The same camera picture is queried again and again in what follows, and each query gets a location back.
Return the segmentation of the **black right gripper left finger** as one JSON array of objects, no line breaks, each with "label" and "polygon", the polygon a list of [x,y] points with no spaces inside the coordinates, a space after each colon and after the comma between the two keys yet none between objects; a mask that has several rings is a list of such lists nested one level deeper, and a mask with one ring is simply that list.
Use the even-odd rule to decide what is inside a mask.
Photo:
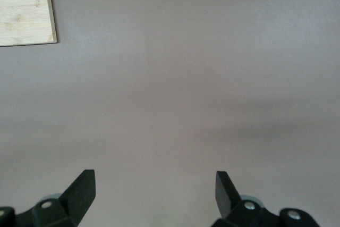
[{"label": "black right gripper left finger", "polygon": [[21,214],[1,207],[1,226],[78,226],[95,196],[95,171],[84,170],[58,198],[42,200]]}]

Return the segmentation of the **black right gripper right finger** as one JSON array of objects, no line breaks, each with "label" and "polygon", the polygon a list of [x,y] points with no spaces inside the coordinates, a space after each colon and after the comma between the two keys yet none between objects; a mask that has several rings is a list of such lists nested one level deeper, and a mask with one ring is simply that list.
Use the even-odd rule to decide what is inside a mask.
[{"label": "black right gripper right finger", "polygon": [[216,172],[215,199],[221,218],[212,226],[318,226],[303,210],[283,208],[275,215],[254,199],[242,198],[225,171]]}]

